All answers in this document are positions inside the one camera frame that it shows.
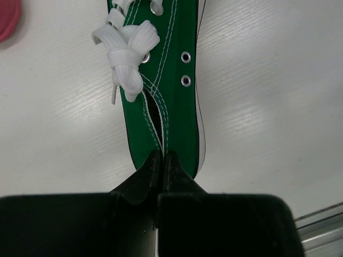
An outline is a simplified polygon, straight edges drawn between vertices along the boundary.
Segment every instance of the white shoelace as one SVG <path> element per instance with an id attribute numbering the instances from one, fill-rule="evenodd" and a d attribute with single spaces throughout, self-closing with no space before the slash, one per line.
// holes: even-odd
<path id="1" fill-rule="evenodd" d="M 145 56 L 157 46 L 160 38 L 150 21 L 140 26 L 124 26 L 129 7 L 135 0 L 112 0 L 113 6 L 106 24 L 92 33 L 95 44 L 103 43 L 113 70 L 112 103 L 115 104 L 117 87 L 122 86 L 125 98 L 134 102 L 143 91 L 143 80 L 138 71 Z M 163 0 L 152 0 L 155 12 L 161 12 Z"/>

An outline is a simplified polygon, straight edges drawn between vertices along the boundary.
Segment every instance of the sneaker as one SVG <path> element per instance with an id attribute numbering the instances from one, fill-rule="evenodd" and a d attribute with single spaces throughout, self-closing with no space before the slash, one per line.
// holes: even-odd
<path id="1" fill-rule="evenodd" d="M 0 0 L 0 42 L 15 30 L 20 17 L 20 0 Z"/>
<path id="2" fill-rule="evenodd" d="M 205 0 L 108 0 L 106 24 L 93 32 L 120 85 L 131 157 L 139 169 L 158 149 L 178 154 L 194 178 L 205 158 L 196 90 L 196 44 Z"/>

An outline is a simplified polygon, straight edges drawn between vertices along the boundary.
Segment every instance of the green shoe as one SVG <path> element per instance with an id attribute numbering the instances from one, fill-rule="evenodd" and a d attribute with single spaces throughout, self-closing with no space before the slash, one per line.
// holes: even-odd
<path id="1" fill-rule="evenodd" d="M 177 152 L 195 177 L 205 158 L 196 91 L 196 43 L 205 0 L 108 0 L 106 24 L 93 32 L 120 91 L 131 157 L 139 169 L 158 149 Z"/>

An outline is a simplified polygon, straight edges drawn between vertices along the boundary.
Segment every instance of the red object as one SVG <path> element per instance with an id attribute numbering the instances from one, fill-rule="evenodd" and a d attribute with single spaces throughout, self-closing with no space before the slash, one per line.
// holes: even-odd
<path id="1" fill-rule="evenodd" d="M 20 0 L 0 0 L 0 42 L 15 30 L 20 11 Z"/>

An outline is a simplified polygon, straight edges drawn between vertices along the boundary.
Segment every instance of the white surface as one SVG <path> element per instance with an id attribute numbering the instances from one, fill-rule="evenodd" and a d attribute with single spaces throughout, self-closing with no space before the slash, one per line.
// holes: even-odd
<path id="1" fill-rule="evenodd" d="M 105 0 L 23 0 L 0 44 L 0 195 L 108 191 L 133 172 Z M 210 192 L 272 193 L 296 217 L 343 200 L 343 1 L 208 0 L 198 51 Z"/>

